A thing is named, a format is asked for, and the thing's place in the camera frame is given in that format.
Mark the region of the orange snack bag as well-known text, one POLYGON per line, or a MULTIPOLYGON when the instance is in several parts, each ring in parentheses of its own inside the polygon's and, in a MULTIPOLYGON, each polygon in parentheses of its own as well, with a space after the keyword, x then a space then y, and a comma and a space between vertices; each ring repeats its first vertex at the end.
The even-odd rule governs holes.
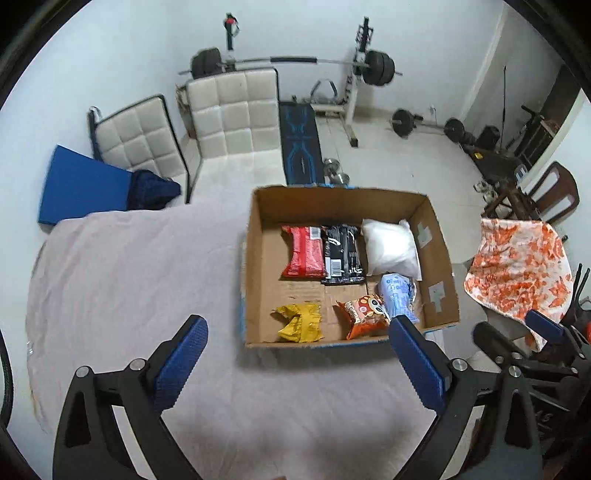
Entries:
POLYGON ((356 300, 338 302, 337 307, 349 322, 346 340, 384 333, 391 323, 384 301, 378 294, 368 294, 356 300))

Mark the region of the light blue tissue pack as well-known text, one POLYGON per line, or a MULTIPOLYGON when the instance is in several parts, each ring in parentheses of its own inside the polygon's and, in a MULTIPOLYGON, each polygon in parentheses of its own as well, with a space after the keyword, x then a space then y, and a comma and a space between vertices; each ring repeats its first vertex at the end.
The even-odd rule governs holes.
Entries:
POLYGON ((378 291, 391 319, 404 315, 414 324, 419 322, 414 307, 417 288, 413 279, 399 273, 385 274, 379 282, 378 291))

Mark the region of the white soft pouch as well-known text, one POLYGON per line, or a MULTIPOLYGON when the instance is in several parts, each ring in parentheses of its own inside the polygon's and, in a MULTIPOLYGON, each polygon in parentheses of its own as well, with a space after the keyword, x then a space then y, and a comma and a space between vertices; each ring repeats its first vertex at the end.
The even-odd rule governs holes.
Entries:
POLYGON ((422 280, 415 238, 406 220, 386 223, 363 219, 362 235, 369 276, 398 273, 416 281, 422 280))

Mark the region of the yellow packet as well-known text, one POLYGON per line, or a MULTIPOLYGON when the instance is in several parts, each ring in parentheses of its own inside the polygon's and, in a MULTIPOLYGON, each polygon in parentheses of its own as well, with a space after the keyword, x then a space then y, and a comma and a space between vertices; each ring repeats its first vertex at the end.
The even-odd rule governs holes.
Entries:
POLYGON ((318 303, 283 305, 273 309, 271 316, 283 321, 283 327, 277 332, 281 342, 308 344, 324 339, 322 308, 318 303))

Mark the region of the black snack bag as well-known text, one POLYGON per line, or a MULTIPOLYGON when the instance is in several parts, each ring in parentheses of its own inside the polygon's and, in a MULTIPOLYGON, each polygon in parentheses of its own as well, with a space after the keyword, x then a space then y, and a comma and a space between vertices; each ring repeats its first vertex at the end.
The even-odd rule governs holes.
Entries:
POLYGON ((325 285, 353 285, 363 283, 363 272, 356 237, 359 228, 351 225, 334 225, 322 228, 324 242, 325 285))

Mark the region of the red snack packet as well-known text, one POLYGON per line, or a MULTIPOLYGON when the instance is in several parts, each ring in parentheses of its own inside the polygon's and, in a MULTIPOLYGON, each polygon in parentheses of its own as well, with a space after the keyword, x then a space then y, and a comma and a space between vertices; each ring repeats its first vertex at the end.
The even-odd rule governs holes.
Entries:
POLYGON ((283 278, 325 278, 322 229, 315 226, 283 226, 283 233, 291 239, 290 262, 283 269, 283 278))

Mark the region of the orange white floral cloth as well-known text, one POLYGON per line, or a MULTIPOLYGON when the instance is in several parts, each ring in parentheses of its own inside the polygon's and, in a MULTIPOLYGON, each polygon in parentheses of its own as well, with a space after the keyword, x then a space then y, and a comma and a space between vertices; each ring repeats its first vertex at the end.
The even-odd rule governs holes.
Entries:
POLYGON ((555 323, 572 300, 574 277, 563 242, 543 221, 483 218, 481 243, 464 280, 481 306, 521 324, 536 310, 555 323))

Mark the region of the brown wooden chair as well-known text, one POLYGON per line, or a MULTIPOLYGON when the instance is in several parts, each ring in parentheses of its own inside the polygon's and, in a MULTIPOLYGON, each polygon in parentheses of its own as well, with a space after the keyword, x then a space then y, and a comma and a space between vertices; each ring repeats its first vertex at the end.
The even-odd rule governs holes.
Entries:
POLYGON ((580 197, 574 176, 559 162, 552 162, 529 192, 510 185, 485 207, 482 217, 498 219, 497 209, 508 208, 506 219, 544 221, 553 225, 570 215, 580 197))

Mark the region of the open cardboard box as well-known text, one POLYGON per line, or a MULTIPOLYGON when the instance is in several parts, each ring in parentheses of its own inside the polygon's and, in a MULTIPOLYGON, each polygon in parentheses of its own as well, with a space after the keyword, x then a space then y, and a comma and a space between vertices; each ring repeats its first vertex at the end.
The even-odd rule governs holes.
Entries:
POLYGON ((280 307, 311 304, 321 316, 312 347, 383 343, 374 331, 349 337, 348 302, 378 295, 381 273, 370 268, 367 220, 403 227, 414 240, 421 275, 412 282, 417 327, 455 326, 460 307, 453 267, 428 196, 376 188, 267 186, 252 192, 242 261, 242 338, 249 348, 297 349, 280 337, 290 322, 280 307))

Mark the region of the blue foam cushion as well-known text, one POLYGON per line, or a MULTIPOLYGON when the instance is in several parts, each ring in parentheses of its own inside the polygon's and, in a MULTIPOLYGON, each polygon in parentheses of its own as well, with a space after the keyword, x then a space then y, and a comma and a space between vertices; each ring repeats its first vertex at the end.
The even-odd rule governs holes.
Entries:
POLYGON ((131 173, 57 145, 45 179, 38 223, 126 211, 131 173))

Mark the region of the barbell on floor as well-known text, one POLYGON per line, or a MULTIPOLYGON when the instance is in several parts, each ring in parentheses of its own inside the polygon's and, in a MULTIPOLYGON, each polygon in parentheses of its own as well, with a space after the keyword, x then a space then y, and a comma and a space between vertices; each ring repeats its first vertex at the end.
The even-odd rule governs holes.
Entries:
POLYGON ((401 138, 408 138, 415 131, 420 133, 439 133, 445 135, 453 143, 461 143, 466 129, 457 118, 450 118, 445 123, 426 120, 423 116, 413 114, 406 109, 398 109, 390 119, 393 131, 401 138))

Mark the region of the left white padded chair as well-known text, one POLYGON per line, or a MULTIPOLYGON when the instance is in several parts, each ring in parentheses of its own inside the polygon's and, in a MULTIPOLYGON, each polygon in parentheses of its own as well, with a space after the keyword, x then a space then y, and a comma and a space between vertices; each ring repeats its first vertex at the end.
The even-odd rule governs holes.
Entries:
POLYGON ((165 97, 153 95, 101 118, 89 111, 93 156, 108 165, 135 172, 147 170, 180 186, 169 204, 189 200, 190 173, 172 127, 165 97))

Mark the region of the white padded chair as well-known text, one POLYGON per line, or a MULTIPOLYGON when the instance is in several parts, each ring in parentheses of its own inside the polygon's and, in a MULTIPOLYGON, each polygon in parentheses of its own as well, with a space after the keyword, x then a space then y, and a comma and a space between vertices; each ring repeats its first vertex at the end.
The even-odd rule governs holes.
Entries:
POLYGON ((279 75, 259 68, 186 84, 200 165, 194 186, 245 182, 283 185, 279 75))
POLYGON ((169 204, 189 200, 190 173, 172 127, 165 97, 153 95, 101 118, 89 111, 93 156, 108 165, 135 172, 147 170, 180 186, 169 204))

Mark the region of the black blue bench pad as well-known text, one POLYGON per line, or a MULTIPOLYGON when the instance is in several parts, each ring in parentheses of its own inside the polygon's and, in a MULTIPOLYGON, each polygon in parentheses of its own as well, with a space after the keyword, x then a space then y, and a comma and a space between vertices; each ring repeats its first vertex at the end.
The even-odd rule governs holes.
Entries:
POLYGON ((280 102, 280 141, 287 185, 325 184, 321 142, 311 105, 280 102))

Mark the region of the right white padded chair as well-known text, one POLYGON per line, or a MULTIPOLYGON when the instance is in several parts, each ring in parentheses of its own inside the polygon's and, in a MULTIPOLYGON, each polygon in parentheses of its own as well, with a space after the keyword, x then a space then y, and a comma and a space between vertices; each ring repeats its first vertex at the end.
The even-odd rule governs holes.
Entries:
POLYGON ((283 185, 279 75, 259 68, 186 84, 200 165, 194 186, 245 182, 283 185))

